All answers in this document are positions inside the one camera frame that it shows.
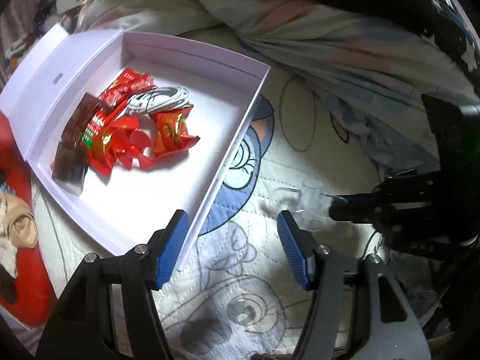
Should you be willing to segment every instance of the blanket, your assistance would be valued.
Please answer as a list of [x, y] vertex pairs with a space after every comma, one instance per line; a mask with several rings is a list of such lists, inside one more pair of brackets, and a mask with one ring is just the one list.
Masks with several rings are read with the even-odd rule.
[[[77, 30], [94, 28], [186, 36], [272, 66], [188, 262], [154, 294], [176, 359], [291, 353], [310, 295], [290, 272], [276, 214], [298, 208], [296, 191], [312, 181], [327, 193], [359, 193], [379, 183], [379, 170], [437, 168], [420, 94], [445, 91], [478, 100], [435, 39], [311, 1], [90, 0]], [[469, 55], [475, 54], [478, 46], [469, 47]], [[468, 61], [476, 70], [475, 59]], [[85, 254], [107, 253], [38, 184], [33, 194], [42, 255], [60, 294]], [[326, 218], [313, 230], [318, 241], [347, 255], [383, 253], [379, 235], [368, 242], [369, 225]], [[431, 291], [429, 280], [428, 272], [405, 278], [407, 288], [424, 292]], [[348, 304], [350, 291], [344, 292]], [[120, 301], [115, 314], [122, 350], [131, 354]], [[347, 341], [349, 317], [342, 317], [339, 349]]]

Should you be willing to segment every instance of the bed sheet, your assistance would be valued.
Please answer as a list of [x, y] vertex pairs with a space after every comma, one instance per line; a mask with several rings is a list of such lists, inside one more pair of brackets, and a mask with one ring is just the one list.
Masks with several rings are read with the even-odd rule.
[[[292, 353], [311, 295], [294, 280], [277, 235], [278, 212], [295, 200], [285, 187], [300, 188], [305, 180], [315, 179], [330, 193], [367, 192], [378, 184], [378, 172], [304, 79], [292, 79], [291, 72], [250, 49], [226, 27], [189, 37], [260, 59], [272, 70], [201, 235], [182, 271], [154, 292], [155, 305], [178, 360]], [[108, 253], [36, 182], [33, 197], [40, 248], [60, 295], [85, 254]], [[315, 233], [318, 241], [357, 257], [373, 231], [370, 225], [327, 225]], [[376, 236], [369, 251], [379, 241]], [[114, 293], [119, 343], [131, 355], [119, 292]], [[339, 328], [339, 347], [346, 340], [349, 318], [345, 315]]]

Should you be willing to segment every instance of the box lid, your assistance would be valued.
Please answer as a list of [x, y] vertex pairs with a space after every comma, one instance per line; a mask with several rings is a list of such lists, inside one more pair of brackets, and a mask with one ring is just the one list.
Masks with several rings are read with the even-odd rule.
[[[30, 50], [0, 93], [0, 111], [10, 121], [23, 159], [28, 159], [45, 120], [72, 80], [122, 34], [105, 30], [69, 35], [57, 24]], [[39, 71], [41, 64], [45, 68]]]

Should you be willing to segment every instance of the pink patch on blanket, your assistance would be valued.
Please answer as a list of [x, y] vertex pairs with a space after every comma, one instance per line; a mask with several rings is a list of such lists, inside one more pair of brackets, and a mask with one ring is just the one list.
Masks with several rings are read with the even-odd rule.
[[286, 23], [308, 15], [318, 4], [307, 0], [268, 0], [266, 5], [270, 5], [271, 12], [253, 28], [253, 32], [256, 34], [275, 30]]

